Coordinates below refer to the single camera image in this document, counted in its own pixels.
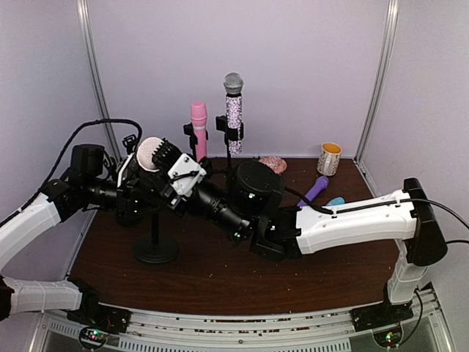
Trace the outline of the pale pink small microphone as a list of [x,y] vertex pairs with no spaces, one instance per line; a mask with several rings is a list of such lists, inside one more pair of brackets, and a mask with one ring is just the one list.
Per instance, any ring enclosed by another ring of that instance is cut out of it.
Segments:
[[136,160],[139,166],[146,172],[157,172],[158,168],[152,161],[153,153],[163,144],[163,140],[152,136],[146,138],[139,145],[136,152]]

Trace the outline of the purple microphone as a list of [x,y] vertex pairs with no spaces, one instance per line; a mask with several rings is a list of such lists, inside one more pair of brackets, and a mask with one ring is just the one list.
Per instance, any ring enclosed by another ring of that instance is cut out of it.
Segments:
[[304,194],[304,197],[312,202],[323,190],[328,187],[329,178],[327,176],[318,177],[314,185]]

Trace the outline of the black mic stand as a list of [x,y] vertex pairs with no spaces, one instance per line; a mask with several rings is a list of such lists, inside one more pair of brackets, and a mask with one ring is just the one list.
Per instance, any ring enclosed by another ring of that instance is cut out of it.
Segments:
[[139,140],[137,135],[130,134],[125,136],[122,140],[122,144],[126,150],[127,155],[134,153],[138,147]]

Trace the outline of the black small-mic stand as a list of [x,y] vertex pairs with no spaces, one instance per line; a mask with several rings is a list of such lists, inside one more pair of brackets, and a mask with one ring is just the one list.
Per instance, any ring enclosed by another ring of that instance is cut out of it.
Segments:
[[165,265],[177,259],[180,253],[174,238],[160,234],[159,214],[151,216],[149,235],[142,235],[132,247],[133,257],[146,265]]

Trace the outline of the blue-head microphone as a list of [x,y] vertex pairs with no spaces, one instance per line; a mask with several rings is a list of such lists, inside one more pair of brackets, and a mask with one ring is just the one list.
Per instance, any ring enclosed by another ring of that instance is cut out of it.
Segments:
[[344,198],[342,198],[342,197],[336,197],[336,198],[330,200],[330,201],[327,203],[327,206],[343,205],[344,203],[345,203]]

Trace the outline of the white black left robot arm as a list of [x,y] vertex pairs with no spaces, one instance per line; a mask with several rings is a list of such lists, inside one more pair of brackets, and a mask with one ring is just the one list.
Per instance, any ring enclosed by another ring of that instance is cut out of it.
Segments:
[[[46,184],[19,214],[1,225],[1,267],[17,253],[50,228],[61,224],[79,209],[96,204],[104,210],[115,210],[117,220],[124,225],[132,224],[156,212],[152,206],[147,212],[124,208],[120,195],[109,194],[96,186],[92,191],[74,191],[60,180]],[[40,282],[1,277],[1,319],[19,312],[36,312],[55,309],[76,311],[90,326],[105,320],[105,309],[98,304],[98,293],[86,283],[75,280]]]

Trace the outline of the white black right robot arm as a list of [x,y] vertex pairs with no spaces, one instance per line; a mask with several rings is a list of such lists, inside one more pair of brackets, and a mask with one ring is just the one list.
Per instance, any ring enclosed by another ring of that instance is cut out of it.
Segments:
[[165,139],[145,139],[137,160],[162,186],[160,195],[169,207],[211,221],[231,242],[249,241],[253,253],[272,261],[354,243],[397,241],[399,256],[385,286],[387,299],[375,310],[381,323],[392,323],[403,313],[426,269],[448,251],[431,203],[415,178],[380,198],[284,207],[283,177],[257,161],[238,164],[221,188],[210,179],[208,160],[196,161]]

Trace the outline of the black pink-mic stand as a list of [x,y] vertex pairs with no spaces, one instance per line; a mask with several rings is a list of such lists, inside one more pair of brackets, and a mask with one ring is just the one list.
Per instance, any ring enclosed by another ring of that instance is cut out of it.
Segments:
[[189,145],[197,161],[207,157],[208,132],[205,127],[194,127],[192,123],[183,125],[183,131],[189,137]]

